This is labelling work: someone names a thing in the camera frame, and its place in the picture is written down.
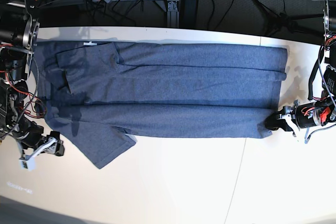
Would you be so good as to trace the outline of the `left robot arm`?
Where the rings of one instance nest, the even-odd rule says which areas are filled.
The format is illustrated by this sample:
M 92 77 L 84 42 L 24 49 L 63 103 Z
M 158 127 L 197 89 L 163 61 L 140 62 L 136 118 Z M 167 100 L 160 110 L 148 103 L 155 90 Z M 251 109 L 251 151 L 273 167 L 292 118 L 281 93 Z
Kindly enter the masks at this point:
M 310 103 L 284 106 L 265 120 L 271 131 L 293 132 L 331 123 L 335 126 L 335 0 L 324 0 L 324 41 L 308 80 Z

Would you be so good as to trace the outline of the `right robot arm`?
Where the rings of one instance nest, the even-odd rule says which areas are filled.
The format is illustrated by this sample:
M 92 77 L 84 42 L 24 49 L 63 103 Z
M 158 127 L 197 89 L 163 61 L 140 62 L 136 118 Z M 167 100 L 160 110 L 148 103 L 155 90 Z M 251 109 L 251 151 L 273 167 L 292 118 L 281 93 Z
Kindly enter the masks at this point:
M 23 159 L 25 150 L 34 154 L 63 156 L 59 132 L 43 135 L 44 128 L 33 118 L 43 118 L 46 107 L 26 81 L 36 63 L 34 49 L 39 29 L 36 4 L 39 0 L 1 0 L 1 139 L 11 136 Z

